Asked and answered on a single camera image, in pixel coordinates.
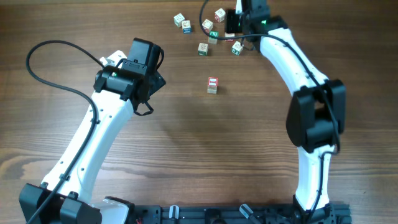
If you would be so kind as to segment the red letter U block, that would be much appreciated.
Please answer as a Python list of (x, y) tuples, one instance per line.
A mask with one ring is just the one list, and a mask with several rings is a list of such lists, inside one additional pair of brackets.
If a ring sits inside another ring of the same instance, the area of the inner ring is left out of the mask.
[(234, 41), (234, 37), (235, 37), (235, 33), (225, 33), (224, 37), (226, 38), (225, 41), (226, 42), (233, 42)]

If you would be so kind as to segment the red letter I block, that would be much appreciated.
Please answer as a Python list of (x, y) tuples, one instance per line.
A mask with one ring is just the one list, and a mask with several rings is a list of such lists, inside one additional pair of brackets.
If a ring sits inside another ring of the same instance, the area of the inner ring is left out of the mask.
[(217, 87), (217, 86), (218, 86), (218, 79), (216, 77), (209, 77), (208, 87)]

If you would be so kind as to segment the white green picture block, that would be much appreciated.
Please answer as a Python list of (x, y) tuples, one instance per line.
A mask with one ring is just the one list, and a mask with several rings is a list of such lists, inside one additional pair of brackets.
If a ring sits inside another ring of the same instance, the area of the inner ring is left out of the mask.
[(207, 88), (207, 93), (209, 94), (216, 94), (217, 93), (217, 87), (216, 86), (209, 86)]

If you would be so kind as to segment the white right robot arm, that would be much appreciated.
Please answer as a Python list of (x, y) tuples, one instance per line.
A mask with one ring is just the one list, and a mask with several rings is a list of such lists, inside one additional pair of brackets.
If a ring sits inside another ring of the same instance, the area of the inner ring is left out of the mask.
[(237, 1), (225, 30), (246, 39), (276, 68), (292, 95), (286, 130), (298, 149), (299, 181), (291, 219), (335, 223), (327, 185), (331, 158), (340, 151), (346, 88), (330, 80), (301, 51), (286, 22), (271, 16), (266, 1)]

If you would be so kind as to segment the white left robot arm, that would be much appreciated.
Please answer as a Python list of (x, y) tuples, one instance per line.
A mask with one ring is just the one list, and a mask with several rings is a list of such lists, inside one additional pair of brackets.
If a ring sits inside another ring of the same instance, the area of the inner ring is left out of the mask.
[(165, 85), (158, 69), (164, 50), (135, 38), (129, 55), (117, 51), (98, 61), (92, 96), (31, 76), (49, 86), (82, 96), (89, 107), (66, 151), (39, 186), (26, 184), (19, 202), (27, 223), (133, 223), (135, 205), (106, 197), (92, 205), (98, 172), (122, 127), (139, 104)]

